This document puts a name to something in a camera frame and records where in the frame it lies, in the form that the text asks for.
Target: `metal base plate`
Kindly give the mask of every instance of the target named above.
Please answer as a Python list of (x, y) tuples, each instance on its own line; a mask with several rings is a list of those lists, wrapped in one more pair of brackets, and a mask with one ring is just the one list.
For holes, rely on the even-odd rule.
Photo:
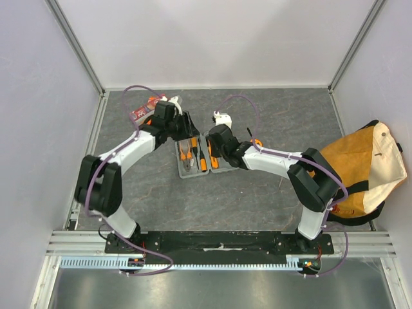
[[(332, 239), (322, 234), (312, 248), (303, 252), (294, 234), (282, 232), (147, 232), (140, 245), (171, 257), (179, 265), (285, 264), (286, 255), (333, 254)], [(107, 254), (139, 253), (115, 235), (109, 234)], [(164, 264), (162, 258), (147, 255), (146, 263)]]

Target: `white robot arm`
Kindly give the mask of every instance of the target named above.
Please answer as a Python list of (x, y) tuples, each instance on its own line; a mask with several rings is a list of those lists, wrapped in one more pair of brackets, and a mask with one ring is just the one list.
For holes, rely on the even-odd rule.
[[(93, 214), (104, 216), (119, 234), (131, 241), (138, 241), (140, 226), (129, 217), (121, 205), (122, 175), (141, 157), (157, 149), (169, 137), (179, 141), (199, 135), (189, 113), (182, 112), (178, 101), (178, 97), (169, 101), (165, 101), (165, 98), (159, 101), (154, 115), (140, 126), (138, 135), (134, 132), (111, 151), (100, 156), (88, 155), (82, 161), (75, 199), (85, 204), (88, 188), (92, 185), (89, 210)], [(332, 202), (339, 186), (319, 170), (291, 157), (309, 159), (338, 177), (328, 162), (318, 151), (311, 148), (303, 153), (276, 151), (286, 157), (262, 153), (254, 148), (251, 142), (238, 142), (230, 129), (231, 120), (228, 115), (215, 115), (215, 118), (216, 126), (207, 136), (212, 156), (222, 157), (234, 167), (266, 171), (290, 179), (297, 197), (304, 206), (301, 222), (296, 231), (297, 237), (304, 242), (315, 240), (321, 232), (326, 208)], [(106, 162), (98, 180), (91, 184), (98, 166), (104, 161)], [(309, 175), (310, 171), (314, 172), (313, 177)]]
[(339, 190), (339, 185), (322, 171), (298, 158), (303, 157), (324, 167), (339, 179), (337, 173), (316, 149), (309, 148), (303, 153), (273, 151), (278, 155), (264, 153), (261, 149), (256, 149), (252, 142), (239, 142), (233, 136), (230, 126), (228, 115), (218, 115), (216, 126), (207, 136), (212, 156), (224, 158), (233, 167), (265, 171), (288, 178), (303, 204), (296, 234), (307, 243), (315, 240), (322, 231), (325, 212)]
[[(103, 216), (106, 222), (120, 235), (136, 240), (140, 226), (132, 220), (121, 205), (122, 176), (141, 157), (151, 153), (171, 137), (184, 140), (200, 133), (195, 128), (187, 111), (180, 107), (180, 97), (160, 100), (154, 115), (139, 127), (127, 140), (100, 156), (83, 158), (75, 189), (75, 199), (85, 205), (89, 186), (89, 211)], [(104, 164), (95, 183), (91, 183), (98, 166)]]

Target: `toolbox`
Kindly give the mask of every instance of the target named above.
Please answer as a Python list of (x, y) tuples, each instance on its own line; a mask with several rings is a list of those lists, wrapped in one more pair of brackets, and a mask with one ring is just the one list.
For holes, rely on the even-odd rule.
[(238, 169), (230, 166), (223, 158), (213, 158), (207, 145), (208, 132), (199, 136), (175, 142), (179, 177), (182, 179), (222, 173)]
[[(205, 140), (206, 140), (207, 135), (209, 135), (209, 132), (208, 131), (204, 132)], [(212, 173), (215, 173), (215, 174), (224, 173), (224, 172), (234, 171), (235, 169), (239, 169), (239, 167), (231, 166), (223, 158), (213, 158), (211, 156), (210, 148), (208, 148), (207, 154), (208, 154), (209, 160), (211, 161), (211, 172)]]

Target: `wire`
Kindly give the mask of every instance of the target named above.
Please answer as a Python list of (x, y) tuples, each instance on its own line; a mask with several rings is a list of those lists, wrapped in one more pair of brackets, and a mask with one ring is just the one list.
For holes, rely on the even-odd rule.
[[(257, 135), (258, 131), (259, 131), (259, 125), (260, 125), (260, 114), (259, 114), (259, 110), (258, 107), (256, 106), (256, 104), (251, 101), (248, 97), (244, 96), (244, 95), (231, 95), (229, 97), (227, 97), (219, 106), (218, 108), (214, 111), (215, 113), (217, 113), (222, 107), (223, 105), (225, 105), (229, 100), (232, 100), (233, 98), (243, 98), (246, 101), (248, 101), (250, 103), (250, 105), (252, 105), (253, 110), (255, 111), (255, 116), (256, 116), (256, 125), (255, 125), (255, 130), (252, 134), (252, 143), (253, 146), (256, 148), (256, 150), (258, 150), (260, 153), (266, 153), (268, 155), (274, 155), (274, 156), (280, 156), (282, 158), (290, 158), (293, 160), (299, 160), (302, 161), (304, 163), (307, 163), (309, 165), (312, 165), (314, 167), (316, 167), (318, 170), (322, 171), (324, 174), (326, 174), (328, 177), (330, 177), (342, 190), (343, 192), (343, 197), (340, 198), (339, 200), (333, 201), (329, 206), (327, 206), (326, 211), (324, 213), (324, 217), (322, 220), (322, 229), (326, 230), (326, 221), (328, 219), (328, 215), (329, 212), (332, 210), (332, 207), (337, 205), (338, 203), (342, 203), (344, 200), (346, 200), (348, 198), (348, 190), (346, 189), (346, 187), (344, 186), (344, 184), (338, 179), (338, 177), (336, 177), (335, 175), (333, 175), (330, 171), (328, 171), (327, 169), (325, 169), (323, 166), (312, 162), (308, 159), (302, 158), (300, 156), (294, 156), (294, 155), (289, 155), (289, 154), (284, 154), (284, 153), (278, 153), (277, 151), (273, 151), (273, 150), (269, 150), (269, 149), (265, 149), (263, 147), (259, 147), (258, 145), (256, 145), (256, 141), (255, 141), (255, 136)], [(332, 272), (334, 272), (335, 270), (339, 269), (340, 267), (342, 267), (343, 263), (346, 261), (346, 257), (348, 256), (348, 251), (349, 251), (349, 238), (348, 238), (348, 233), (346, 232), (346, 229), (343, 225), (340, 225), (342, 227), (342, 230), (344, 232), (345, 235), (345, 240), (346, 240), (346, 246), (345, 246), (345, 251), (344, 251), (344, 255), (341, 259), (341, 261), (339, 262), (338, 265), (336, 265), (335, 267), (333, 267), (331, 270), (328, 270), (322, 274), (316, 274), (316, 275), (306, 275), (305, 277), (323, 277), (325, 275), (331, 274)]]
[(106, 237), (104, 237), (103, 235), (102, 235), (102, 233), (100, 232), (100, 229), (104, 226), (104, 225), (106, 225), (106, 224), (102, 224), (101, 226), (99, 226), (98, 227), (98, 230), (97, 230), (97, 234), (101, 237), (101, 238), (103, 238), (104, 240), (108, 240)]
[[(125, 103), (125, 100), (124, 100), (124, 95), (126, 94), (126, 92), (129, 91), (129, 90), (132, 89), (132, 88), (142, 88), (142, 89), (146, 89), (146, 90), (151, 91), (152, 93), (154, 93), (154, 94), (155, 94), (156, 96), (158, 96), (158, 97), (161, 97), (161, 96), (160, 96), (157, 92), (155, 92), (154, 90), (152, 90), (151, 88), (148, 88), (148, 87), (145, 87), (145, 86), (141, 86), (141, 85), (132, 85), (132, 86), (127, 87), (127, 88), (123, 91), (123, 93), (122, 93), (122, 105), (123, 105), (123, 108), (124, 108), (125, 113), (127, 113), (130, 121), (132, 121), (134, 127), (136, 128), (135, 138), (137, 138), (138, 135), (139, 135), (139, 126), (138, 126), (138, 124), (133, 120), (132, 116), (129, 114), (128, 109), (127, 109), (127, 108), (128, 108), (128, 105)], [(84, 202), (84, 212), (86, 213), (86, 216), (88, 216), (88, 217), (100, 216), (100, 215), (98, 215), (98, 214), (92, 214), (92, 213), (90, 213), (90, 210), (89, 210), (91, 192), (92, 192), (92, 190), (93, 190), (93, 186), (94, 186), (94, 184), (96, 183), (96, 179), (97, 179), (100, 171), (103, 169), (103, 167), (105, 166), (105, 164), (109, 162), (109, 160), (110, 160), (111, 158), (113, 158), (117, 153), (119, 153), (121, 150), (123, 150), (124, 148), (126, 148), (128, 145), (132, 144), (134, 141), (135, 141), (135, 139), (134, 139), (134, 138), (131, 138), (128, 142), (126, 142), (125, 144), (123, 144), (123, 145), (119, 146), (118, 148), (116, 148), (116, 149), (115, 149), (107, 158), (105, 158), (105, 159), (102, 161), (102, 163), (100, 163), (100, 165), (97, 167), (95, 173), (94, 173), (93, 176), (91, 177), (90, 184), (89, 184), (89, 187), (88, 187), (88, 190), (87, 190), (87, 193), (86, 193), (86, 201)], [(134, 243), (130, 242), (128, 239), (126, 239), (125, 237), (123, 237), (122, 235), (120, 235), (118, 232), (116, 232), (116, 231), (114, 230), (114, 228), (108, 223), (107, 218), (102, 217), (102, 219), (105, 221), (106, 225), (112, 230), (112, 232), (114, 232), (114, 234), (115, 234), (118, 238), (120, 238), (124, 243), (128, 244), (130, 247), (133, 247), (133, 248), (135, 248), (135, 249), (137, 249), (137, 250), (139, 250), (139, 251), (142, 251), (142, 252), (145, 252), (145, 253), (148, 253), (148, 254), (152, 254), (152, 255), (154, 255), (154, 256), (158, 256), (158, 257), (160, 257), (160, 258), (162, 258), (162, 259), (166, 259), (166, 260), (168, 260), (168, 261), (170, 262), (170, 265), (167, 266), (167, 267), (165, 267), (165, 268), (163, 268), (163, 269), (155, 270), (154, 272), (144, 272), (144, 273), (138, 273), (138, 274), (129, 274), (129, 276), (136, 276), (136, 277), (139, 276), (139, 277), (142, 277), (142, 276), (150, 276), (150, 275), (155, 275), (155, 274), (161, 274), (161, 273), (163, 273), (163, 272), (168, 271), (168, 270), (173, 266), (174, 262), (173, 262), (173, 260), (172, 260), (169, 256), (165, 256), (164, 254), (161, 254), (161, 253), (158, 253), (158, 252), (154, 252), (154, 251), (151, 251), (151, 250), (147, 250), (147, 249), (145, 249), (145, 248), (139, 247), (138, 245), (135, 245)]]
[(342, 265), (344, 264), (344, 262), (346, 261), (346, 258), (348, 257), (348, 251), (349, 251), (349, 237), (348, 237), (348, 232), (346, 231), (346, 228), (344, 225), (341, 225), (340, 223), (337, 223), (341, 226), (341, 229), (343, 230), (343, 233), (345, 235), (345, 251), (343, 254), (342, 259), (339, 261), (338, 265), (336, 265), (335, 267), (333, 267), (332, 269), (329, 269), (325, 272), (323, 272), (322, 274), (316, 274), (316, 275), (306, 275), (307, 277), (323, 277), (323, 276), (327, 276), (329, 274), (331, 274), (332, 272), (340, 269), (342, 267)]

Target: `yellow bag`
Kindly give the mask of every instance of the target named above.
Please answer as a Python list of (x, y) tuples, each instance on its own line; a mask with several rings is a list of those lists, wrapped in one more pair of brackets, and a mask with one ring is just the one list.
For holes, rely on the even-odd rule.
[[(349, 198), (336, 205), (328, 221), (362, 225), (379, 216), (394, 188), (406, 179), (402, 148), (378, 120), (338, 139), (321, 153), (342, 178)], [(335, 200), (343, 197), (338, 191)]]

